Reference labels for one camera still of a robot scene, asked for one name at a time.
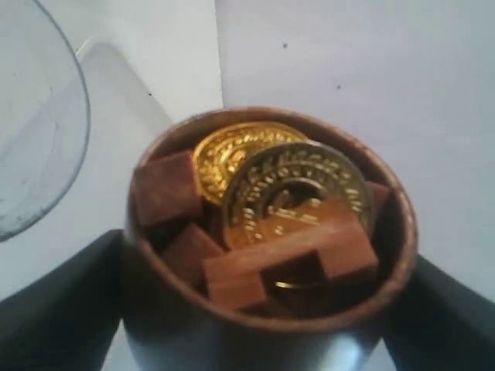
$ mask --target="coin rim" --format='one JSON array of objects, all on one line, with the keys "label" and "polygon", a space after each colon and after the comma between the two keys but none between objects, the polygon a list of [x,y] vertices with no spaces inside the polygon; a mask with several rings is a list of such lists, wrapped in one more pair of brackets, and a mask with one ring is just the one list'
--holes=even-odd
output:
[{"label": "coin rim", "polygon": [[198,161],[199,161],[200,154],[203,151],[203,149],[209,143],[211,143],[211,141],[214,138],[217,138],[218,136],[220,136],[222,134],[225,134],[228,131],[233,131],[233,130],[236,130],[236,129],[239,129],[239,128],[241,128],[241,129],[245,129],[245,128],[260,128],[260,126],[262,128],[263,127],[265,127],[265,128],[266,127],[269,127],[269,128],[275,128],[275,129],[285,130],[289,134],[293,134],[295,137],[298,137],[298,140],[299,141],[308,141],[309,140],[309,138],[304,133],[302,133],[301,131],[299,131],[297,129],[294,129],[294,128],[291,128],[287,124],[283,124],[282,122],[277,122],[277,121],[247,121],[247,122],[239,122],[239,123],[229,124],[229,125],[225,126],[224,128],[221,128],[221,129],[212,131],[206,137],[204,137],[200,141],[200,143],[197,144],[197,146],[194,148],[194,151],[193,151],[193,165],[194,165],[194,168],[196,169],[196,173],[198,173],[198,181],[199,181],[199,186],[200,186],[200,190],[201,190],[201,195],[203,195],[203,197],[205,199],[207,199],[208,201],[214,203],[215,205],[221,205],[222,204],[222,201],[223,201],[223,197],[222,197],[222,199],[218,199],[217,197],[211,196],[211,194],[205,190],[205,188],[203,187],[203,183],[201,182],[201,177],[200,177],[200,174],[199,174],[199,171],[198,171]]},{"label": "coin rim", "polygon": [[[225,228],[226,228],[226,226],[229,223],[228,205],[230,203],[230,199],[233,197],[235,187],[237,186],[237,184],[239,183],[239,181],[242,179],[243,176],[245,176],[245,174],[251,168],[251,166],[254,163],[256,163],[258,157],[262,157],[264,154],[270,153],[272,151],[277,152],[281,148],[286,148],[286,147],[290,147],[290,146],[293,146],[293,145],[308,145],[308,146],[311,146],[311,147],[320,147],[320,148],[323,148],[323,149],[325,149],[327,151],[331,151],[332,153],[334,153],[335,155],[337,155],[338,157],[340,157],[341,159],[343,159],[345,162],[347,162],[347,165],[349,165],[349,167],[355,171],[355,174],[357,175],[357,177],[359,178],[359,180],[364,185],[364,187],[363,187],[364,188],[364,192],[365,192],[364,195],[365,195],[365,197],[366,197],[366,199],[369,202],[370,207],[371,207],[371,217],[370,217],[369,230],[366,230],[367,235],[369,237],[371,237],[371,233],[372,233],[372,231],[374,229],[375,209],[374,209],[374,204],[373,204],[373,195],[371,193],[370,187],[366,183],[366,179],[364,178],[363,173],[341,151],[338,151],[337,149],[335,149],[335,148],[333,148],[333,147],[331,147],[329,145],[325,145],[323,143],[320,143],[318,141],[308,140],[308,141],[292,141],[292,142],[289,142],[289,143],[280,143],[280,144],[272,145],[272,146],[267,147],[267,148],[263,148],[263,149],[257,151],[255,155],[253,155],[252,157],[248,158],[245,162],[243,162],[241,164],[241,166],[239,166],[239,168],[237,169],[237,171],[234,173],[234,175],[230,179],[230,182],[229,182],[229,184],[227,186],[227,189],[224,192],[224,197],[222,199],[222,204],[221,204],[222,223],[223,223],[222,234],[223,234],[224,240],[227,242],[227,239],[225,237]],[[236,249],[232,249],[230,246],[228,246],[228,243],[225,243],[225,246],[226,246],[226,248],[228,250],[236,250]]]}]

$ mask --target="gold coin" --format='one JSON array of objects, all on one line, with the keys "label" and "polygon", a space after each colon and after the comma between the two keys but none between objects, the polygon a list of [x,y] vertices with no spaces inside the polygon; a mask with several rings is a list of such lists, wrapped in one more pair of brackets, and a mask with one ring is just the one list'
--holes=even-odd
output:
[{"label": "gold coin", "polygon": [[353,210],[371,231],[373,203],[359,169],[337,150],[314,141],[262,149],[231,179],[222,202],[230,249],[267,242]]},{"label": "gold coin", "polygon": [[271,121],[232,124],[215,131],[196,146],[193,154],[203,196],[220,205],[230,178],[256,151],[307,139],[299,131]]}]

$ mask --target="black object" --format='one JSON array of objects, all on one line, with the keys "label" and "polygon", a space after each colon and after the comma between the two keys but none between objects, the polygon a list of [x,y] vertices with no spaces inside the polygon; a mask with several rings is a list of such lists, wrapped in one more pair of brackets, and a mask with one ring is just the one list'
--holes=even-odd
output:
[{"label": "black object", "polygon": [[419,256],[384,341],[399,371],[493,371],[495,305]]},{"label": "black object", "polygon": [[120,321],[121,241],[107,232],[0,303],[1,371],[102,367]]},{"label": "black object", "polygon": [[[0,303],[0,370],[96,371],[117,330],[122,235]],[[423,257],[384,333],[398,371],[494,370],[495,305]]]}]

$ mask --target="clear glass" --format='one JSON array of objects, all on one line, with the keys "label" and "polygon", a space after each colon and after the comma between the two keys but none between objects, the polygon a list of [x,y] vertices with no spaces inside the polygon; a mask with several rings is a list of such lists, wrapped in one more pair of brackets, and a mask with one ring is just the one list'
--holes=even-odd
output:
[{"label": "clear glass", "polygon": [[0,241],[45,216],[86,154],[90,105],[67,38],[36,0],[0,0]]}]

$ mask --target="brown wooden container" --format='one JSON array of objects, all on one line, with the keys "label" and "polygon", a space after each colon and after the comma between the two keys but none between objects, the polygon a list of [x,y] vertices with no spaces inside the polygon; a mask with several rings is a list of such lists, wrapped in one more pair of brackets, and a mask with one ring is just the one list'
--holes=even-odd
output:
[{"label": "brown wooden container", "polygon": [[372,244],[379,284],[361,303],[317,319],[258,318],[219,308],[181,282],[160,260],[136,221],[128,197],[122,284],[124,322],[143,369],[356,369],[380,336],[381,318],[414,267],[417,229],[411,203],[390,168],[366,145],[314,117],[269,107],[200,114],[161,135],[142,156],[146,164],[194,146],[229,124],[278,121],[349,157],[365,178],[391,188]]}]

